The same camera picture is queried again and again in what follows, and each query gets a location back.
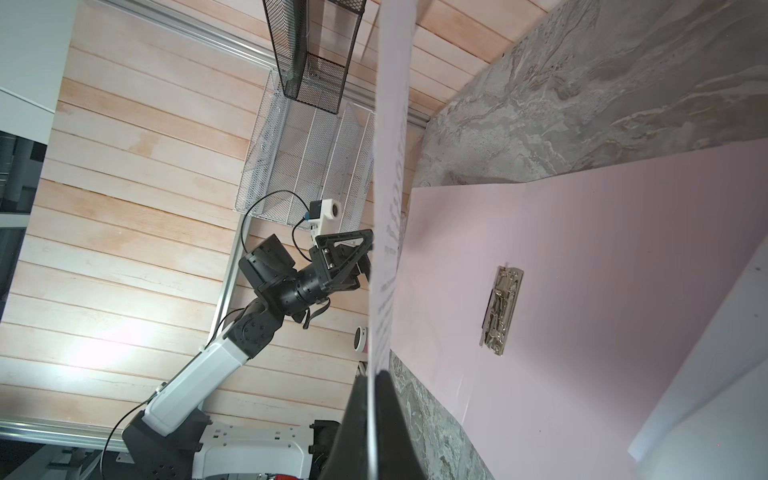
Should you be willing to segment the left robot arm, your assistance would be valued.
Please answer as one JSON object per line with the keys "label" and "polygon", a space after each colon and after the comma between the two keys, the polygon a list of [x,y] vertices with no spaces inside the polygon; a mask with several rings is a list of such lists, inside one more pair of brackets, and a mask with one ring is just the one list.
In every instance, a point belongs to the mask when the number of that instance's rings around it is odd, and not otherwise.
{"label": "left robot arm", "polygon": [[122,439],[146,479],[207,479],[237,474],[317,479],[340,424],[250,429],[214,421],[201,408],[209,395],[255,358],[291,318],[303,327],[323,314],[330,297],[359,288],[369,276],[372,230],[319,235],[302,270],[276,236],[239,261],[256,297],[232,323],[134,415]]}

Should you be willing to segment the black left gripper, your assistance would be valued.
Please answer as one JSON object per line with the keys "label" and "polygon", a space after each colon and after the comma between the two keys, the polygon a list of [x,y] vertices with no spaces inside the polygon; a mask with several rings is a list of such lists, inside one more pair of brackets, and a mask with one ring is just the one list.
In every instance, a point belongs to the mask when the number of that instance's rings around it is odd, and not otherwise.
{"label": "black left gripper", "polygon": [[326,264],[354,264],[342,276],[330,277],[322,262],[313,262],[295,276],[272,288],[272,298],[285,315],[303,315],[311,306],[323,303],[330,295],[354,291],[370,281],[371,263],[362,260],[373,248],[372,229],[318,235],[315,246]]}

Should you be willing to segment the printed English paper sheet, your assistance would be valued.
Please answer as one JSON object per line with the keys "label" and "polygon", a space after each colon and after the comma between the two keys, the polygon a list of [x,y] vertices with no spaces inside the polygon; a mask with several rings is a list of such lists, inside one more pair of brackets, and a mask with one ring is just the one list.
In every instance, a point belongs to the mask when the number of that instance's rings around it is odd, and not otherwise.
{"label": "printed English paper sheet", "polygon": [[397,276],[416,1],[383,1],[379,8],[374,131],[374,249],[369,284],[367,381],[368,477],[383,471],[377,435],[375,379],[389,365]]}

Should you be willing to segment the pink file folder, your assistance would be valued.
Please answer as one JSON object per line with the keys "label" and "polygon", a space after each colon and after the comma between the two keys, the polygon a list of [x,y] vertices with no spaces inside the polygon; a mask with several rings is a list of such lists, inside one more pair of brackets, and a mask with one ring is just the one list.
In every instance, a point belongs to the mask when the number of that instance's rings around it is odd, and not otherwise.
{"label": "pink file folder", "polygon": [[[393,352],[498,479],[629,479],[629,448],[767,236],[763,140],[415,189]],[[524,271],[502,356],[499,266]]]}

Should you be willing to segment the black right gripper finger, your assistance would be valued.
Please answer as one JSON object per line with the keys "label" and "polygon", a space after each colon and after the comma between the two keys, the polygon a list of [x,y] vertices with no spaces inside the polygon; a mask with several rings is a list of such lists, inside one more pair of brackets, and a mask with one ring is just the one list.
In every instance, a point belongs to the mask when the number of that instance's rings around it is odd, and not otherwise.
{"label": "black right gripper finger", "polygon": [[389,371],[355,379],[322,479],[420,479],[415,453]]}

